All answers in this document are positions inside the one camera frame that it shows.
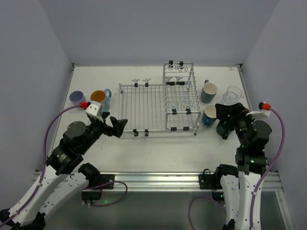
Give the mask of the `grey blue mug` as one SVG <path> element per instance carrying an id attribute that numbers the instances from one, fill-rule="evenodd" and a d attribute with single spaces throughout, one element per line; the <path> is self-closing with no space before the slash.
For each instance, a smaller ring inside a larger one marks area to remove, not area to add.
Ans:
<path id="1" fill-rule="evenodd" d="M 216 96 L 217 92 L 217 86 L 214 83 L 209 82 L 209 80 L 205 80 L 201 89 L 201 101 L 206 104 L 210 103 Z"/>

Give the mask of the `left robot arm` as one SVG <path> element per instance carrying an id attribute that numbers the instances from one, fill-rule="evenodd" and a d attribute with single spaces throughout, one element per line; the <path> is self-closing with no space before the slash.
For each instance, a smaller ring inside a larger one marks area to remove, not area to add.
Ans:
<path id="1" fill-rule="evenodd" d="M 69 124 L 59 145 L 47 157 L 45 166 L 28 192 L 13 207 L 0 212 L 1 225 L 13 230 L 42 230 L 45 218 L 69 196 L 83 189 L 98 189 L 100 171 L 90 163 L 82 164 L 83 155 L 102 136 L 121 137 L 127 119 L 90 118 L 90 125 L 76 121 Z"/>

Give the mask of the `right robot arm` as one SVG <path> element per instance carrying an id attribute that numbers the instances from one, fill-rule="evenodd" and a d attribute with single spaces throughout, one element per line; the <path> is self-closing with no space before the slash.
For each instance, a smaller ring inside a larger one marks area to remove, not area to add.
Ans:
<path id="1" fill-rule="evenodd" d="M 240 146 L 235 166 L 221 164 L 217 179 L 224 192 L 225 230 L 260 230 L 260 204 L 263 176 L 267 169 L 265 145 L 272 132 L 263 121 L 270 116 L 270 105 L 260 103 L 258 111 L 249 111 L 241 103 L 215 105 L 216 117 L 235 131 Z"/>

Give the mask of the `clear glass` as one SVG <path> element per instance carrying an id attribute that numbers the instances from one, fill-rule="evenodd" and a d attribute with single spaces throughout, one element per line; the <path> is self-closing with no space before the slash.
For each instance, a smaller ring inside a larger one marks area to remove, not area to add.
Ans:
<path id="1" fill-rule="evenodd" d="M 223 101 L 226 105 L 233 105 L 238 103 L 242 97 L 242 91 L 236 86 L 229 86 L 223 94 Z"/>

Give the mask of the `lavender plastic cup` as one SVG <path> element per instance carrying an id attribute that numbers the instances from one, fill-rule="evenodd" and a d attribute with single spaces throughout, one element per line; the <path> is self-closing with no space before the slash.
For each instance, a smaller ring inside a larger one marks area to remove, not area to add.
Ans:
<path id="1" fill-rule="evenodd" d="M 73 91 L 69 95 L 69 100 L 73 105 L 80 105 L 82 102 L 87 102 L 85 95 L 82 91 Z"/>

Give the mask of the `dark green mug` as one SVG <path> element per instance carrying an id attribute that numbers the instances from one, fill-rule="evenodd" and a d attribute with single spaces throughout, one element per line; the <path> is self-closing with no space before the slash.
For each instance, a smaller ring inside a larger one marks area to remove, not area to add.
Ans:
<path id="1" fill-rule="evenodd" d="M 229 135 L 234 131 L 234 127 L 229 125 L 226 121 L 220 120 L 217 127 L 216 132 L 218 135 L 222 137 L 222 139 L 228 139 Z"/>

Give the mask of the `light blue ceramic mug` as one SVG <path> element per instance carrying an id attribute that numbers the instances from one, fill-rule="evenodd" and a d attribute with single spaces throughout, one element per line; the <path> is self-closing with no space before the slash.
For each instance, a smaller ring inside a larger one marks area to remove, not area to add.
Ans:
<path id="1" fill-rule="evenodd" d="M 110 100 L 112 97 L 112 92 L 110 89 L 105 89 L 105 90 L 97 90 L 94 91 L 90 99 L 91 101 L 96 101 L 99 102 L 103 107 L 104 107 L 104 112 L 108 112 L 110 109 Z"/>

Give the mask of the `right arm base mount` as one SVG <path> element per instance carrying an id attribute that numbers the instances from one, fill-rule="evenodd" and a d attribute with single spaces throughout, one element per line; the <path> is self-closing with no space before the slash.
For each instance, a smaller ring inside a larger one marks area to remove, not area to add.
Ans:
<path id="1" fill-rule="evenodd" d="M 219 203 L 225 201 L 224 193 L 217 191 L 222 189 L 220 183 L 221 176 L 223 175 L 222 172 L 222 167 L 218 166 L 214 173 L 211 173 L 209 169 L 204 169 L 203 172 L 198 175 L 200 189 L 211 190 L 213 200 Z"/>

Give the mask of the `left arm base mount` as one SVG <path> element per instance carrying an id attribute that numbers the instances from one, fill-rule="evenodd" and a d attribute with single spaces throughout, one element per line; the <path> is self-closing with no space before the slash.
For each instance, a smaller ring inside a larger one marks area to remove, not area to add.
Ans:
<path id="1" fill-rule="evenodd" d="M 95 182 L 90 182 L 88 187 L 95 187 L 99 185 L 103 185 L 115 180 L 114 174 L 100 174 L 98 179 Z M 89 192 L 82 191 L 81 199 L 84 202 L 93 204 L 94 201 L 98 201 L 102 198 L 102 194 L 104 190 L 113 189 L 113 184 L 104 185 L 103 187 L 97 188 L 95 190 L 91 190 Z"/>

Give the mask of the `dark blue mug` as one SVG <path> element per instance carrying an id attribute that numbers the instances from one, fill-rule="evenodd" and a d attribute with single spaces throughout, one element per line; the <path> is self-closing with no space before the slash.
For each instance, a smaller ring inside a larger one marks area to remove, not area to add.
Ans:
<path id="1" fill-rule="evenodd" d="M 215 123 L 216 117 L 216 108 L 214 104 L 207 105 L 203 110 L 202 115 L 202 124 L 204 126 L 211 126 Z"/>

